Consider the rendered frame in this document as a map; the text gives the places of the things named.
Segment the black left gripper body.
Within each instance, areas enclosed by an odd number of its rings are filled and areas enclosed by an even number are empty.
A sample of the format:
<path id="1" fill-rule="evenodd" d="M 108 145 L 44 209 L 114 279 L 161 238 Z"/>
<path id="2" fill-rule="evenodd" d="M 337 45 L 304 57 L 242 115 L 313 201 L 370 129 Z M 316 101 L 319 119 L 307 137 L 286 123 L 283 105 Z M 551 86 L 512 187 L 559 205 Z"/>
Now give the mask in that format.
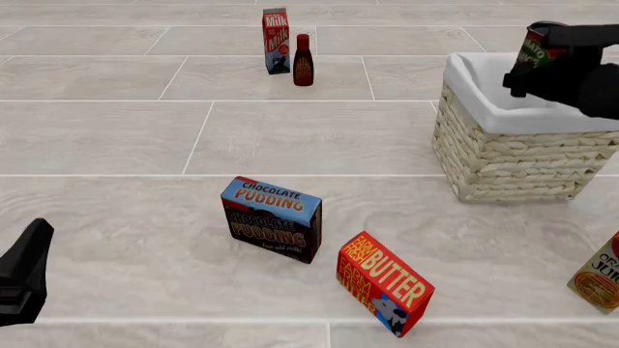
<path id="1" fill-rule="evenodd" d="M 0 277 L 0 327 L 34 324 L 45 304 L 45 286 Z"/>

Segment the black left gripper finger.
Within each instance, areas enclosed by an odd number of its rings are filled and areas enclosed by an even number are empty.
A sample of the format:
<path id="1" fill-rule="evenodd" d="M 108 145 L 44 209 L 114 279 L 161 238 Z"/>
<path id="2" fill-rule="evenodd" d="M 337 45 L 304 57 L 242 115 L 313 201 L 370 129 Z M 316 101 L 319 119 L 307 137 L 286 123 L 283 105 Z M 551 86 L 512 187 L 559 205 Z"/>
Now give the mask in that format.
<path id="1" fill-rule="evenodd" d="M 54 228 L 41 217 L 24 229 L 0 256 L 0 286 L 45 289 L 45 271 Z"/>

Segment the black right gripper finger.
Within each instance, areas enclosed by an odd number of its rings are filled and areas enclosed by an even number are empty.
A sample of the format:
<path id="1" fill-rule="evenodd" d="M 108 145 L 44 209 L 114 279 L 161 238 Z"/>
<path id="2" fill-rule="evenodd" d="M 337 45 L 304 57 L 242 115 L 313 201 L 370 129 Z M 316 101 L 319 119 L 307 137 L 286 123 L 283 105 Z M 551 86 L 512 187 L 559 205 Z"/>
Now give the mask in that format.
<path id="1" fill-rule="evenodd" d="M 577 57 L 557 57 L 545 64 L 517 59 L 502 86 L 515 98 L 579 98 L 587 78 L 602 65 Z"/>
<path id="2" fill-rule="evenodd" d="M 597 47 L 619 44 L 619 24 L 566 25 L 560 22 L 534 22 L 528 31 L 540 34 L 544 48 Z"/>

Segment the tomato sauce can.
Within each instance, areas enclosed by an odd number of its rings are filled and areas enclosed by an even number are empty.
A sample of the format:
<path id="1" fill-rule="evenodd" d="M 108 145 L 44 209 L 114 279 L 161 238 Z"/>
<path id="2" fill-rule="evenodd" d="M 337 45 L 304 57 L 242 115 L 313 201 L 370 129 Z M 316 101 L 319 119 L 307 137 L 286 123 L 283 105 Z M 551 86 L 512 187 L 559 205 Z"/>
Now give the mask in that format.
<path id="1" fill-rule="evenodd" d="M 565 54 L 568 51 L 567 48 L 543 47 L 544 37 L 548 34 L 550 28 L 565 26 L 566 24 L 564 23 L 553 21 L 538 21 L 528 25 L 527 33 L 516 57 L 513 70 L 518 72 L 526 69 L 535 69 L 552 63 L 558 55 Z"/>

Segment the woven straw basket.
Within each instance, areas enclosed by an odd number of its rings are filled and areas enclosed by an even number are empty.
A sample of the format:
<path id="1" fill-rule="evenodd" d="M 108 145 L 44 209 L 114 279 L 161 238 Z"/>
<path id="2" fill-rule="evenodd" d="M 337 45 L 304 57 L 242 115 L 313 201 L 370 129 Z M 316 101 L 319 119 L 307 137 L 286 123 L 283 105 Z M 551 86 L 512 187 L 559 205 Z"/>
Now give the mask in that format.
<path id="1" fill-rule="evenodd" d="M 432 147 L 462 201 L 570 200 L 619 151 L 619 131 L 491 134 L 444 85 Z"/>

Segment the dark red sauce bottle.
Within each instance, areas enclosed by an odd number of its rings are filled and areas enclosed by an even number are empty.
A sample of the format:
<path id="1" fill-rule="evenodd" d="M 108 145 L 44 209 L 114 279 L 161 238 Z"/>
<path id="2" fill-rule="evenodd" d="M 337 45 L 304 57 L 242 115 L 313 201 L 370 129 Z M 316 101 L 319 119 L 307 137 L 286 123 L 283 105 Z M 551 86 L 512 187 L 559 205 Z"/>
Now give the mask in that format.
<path id="1" fill-rule="evenodd" d="M 311 86 L 314 78 L 314 66 L 310 53 L 310 36 L 297 36 L 297 49 L 293 62 L 293 82 L 296 86 Z"/>

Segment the orange juice carton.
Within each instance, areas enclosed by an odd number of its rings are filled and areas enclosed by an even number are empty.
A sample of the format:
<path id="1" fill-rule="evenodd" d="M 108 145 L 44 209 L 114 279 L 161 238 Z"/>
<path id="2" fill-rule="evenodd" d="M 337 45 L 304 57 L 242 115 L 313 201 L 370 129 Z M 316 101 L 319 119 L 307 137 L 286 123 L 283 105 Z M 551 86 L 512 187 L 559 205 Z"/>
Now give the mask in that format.
<path id="1" fill-rule="evenodd" d="M 599 312 L 619 307 L 619 231 L 569 280 L 567 286 Z"/>

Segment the chocolate pudding box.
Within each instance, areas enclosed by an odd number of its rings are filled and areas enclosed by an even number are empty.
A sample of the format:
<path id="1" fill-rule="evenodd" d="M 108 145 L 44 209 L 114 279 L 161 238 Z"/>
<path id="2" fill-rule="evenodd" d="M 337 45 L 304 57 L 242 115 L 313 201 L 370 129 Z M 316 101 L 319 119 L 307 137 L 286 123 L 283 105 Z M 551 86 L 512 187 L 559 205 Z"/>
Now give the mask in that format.
<path id="1" fill-rule="evenodd" d="M 231 237 L 302 263 L 322 243 L 322 199 L 242 176 L 221 194 Z"/>

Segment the red butter box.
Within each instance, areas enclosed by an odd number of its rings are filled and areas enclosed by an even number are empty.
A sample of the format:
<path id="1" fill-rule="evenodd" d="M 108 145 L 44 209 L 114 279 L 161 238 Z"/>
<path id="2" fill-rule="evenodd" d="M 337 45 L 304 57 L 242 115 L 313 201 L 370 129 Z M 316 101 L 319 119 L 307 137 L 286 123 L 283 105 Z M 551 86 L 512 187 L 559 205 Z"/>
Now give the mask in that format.
<path id="1" fill-rule="evenodd" d="M 339 250 L 337 280 L 398 338 L 422 318 L 435 291 L 366 231 Z"/>

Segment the red white milk carton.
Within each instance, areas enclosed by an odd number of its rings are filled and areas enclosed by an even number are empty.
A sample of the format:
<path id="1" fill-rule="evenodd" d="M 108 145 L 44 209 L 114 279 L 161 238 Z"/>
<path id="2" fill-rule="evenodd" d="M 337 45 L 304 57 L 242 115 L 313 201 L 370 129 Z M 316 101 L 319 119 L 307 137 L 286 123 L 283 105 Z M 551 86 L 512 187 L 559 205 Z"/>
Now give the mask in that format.
<path id="1" fill-rule="evenodd" d="M 265 9 L 262 32 L 268 74 L 290 73 L 290 31 L 286 8 Z"/>

